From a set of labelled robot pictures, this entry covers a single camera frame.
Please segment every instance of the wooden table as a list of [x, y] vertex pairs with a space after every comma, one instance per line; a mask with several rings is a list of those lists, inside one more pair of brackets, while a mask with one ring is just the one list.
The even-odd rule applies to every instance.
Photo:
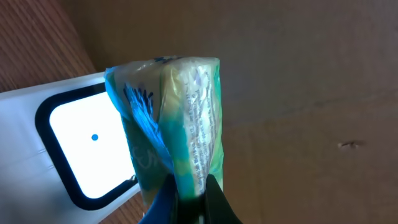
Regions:
[[[0, 92], [95, 73], [75, 28], [57, 1], [0, 1]], [[137, 223], [140, 195], [103, 223]]]

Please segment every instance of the wooden surface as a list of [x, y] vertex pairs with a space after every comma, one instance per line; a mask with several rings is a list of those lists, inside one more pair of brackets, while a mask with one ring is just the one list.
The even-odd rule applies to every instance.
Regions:
[[[0, 92], [96, 72], [58, 1], [0, 0], [0, 12]], [[127, 223], [144, 211], [139, 194], [118, 210]]]
[[99, 70], [221, 59], [224, 192], [244, 223], [398, 223], [398, 1], [62, 5]]

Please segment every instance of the plastic packet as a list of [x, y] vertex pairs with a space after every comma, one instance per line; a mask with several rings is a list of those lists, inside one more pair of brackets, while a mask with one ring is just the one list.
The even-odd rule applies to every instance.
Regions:
[[219, 69], [217, 58], [161, 57], [106, 70], [146, 204], [169, 173], [182, 200], [203, 194], [209, 173], [223, 188]]

